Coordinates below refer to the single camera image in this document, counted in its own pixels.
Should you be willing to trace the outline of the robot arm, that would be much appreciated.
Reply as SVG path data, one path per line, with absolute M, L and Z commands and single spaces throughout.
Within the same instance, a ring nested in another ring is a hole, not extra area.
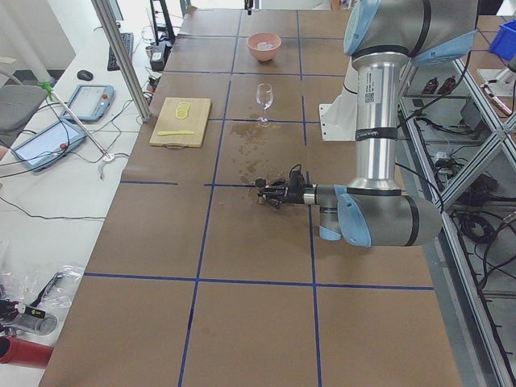
M 343 42 L 358 73 L 356 177 L 346 185 L 310 185 L 294 166 L 287 180 L 257 180 L 258 194 L 273 206 L 318 206 L 325 240 L 361 247 L 432 241 L 441 227 L 439 210 L 403 194 L 394 179 L 400 72 L 406 64 L 466 55 L 477 19 L 475 1 L 359 1 Z

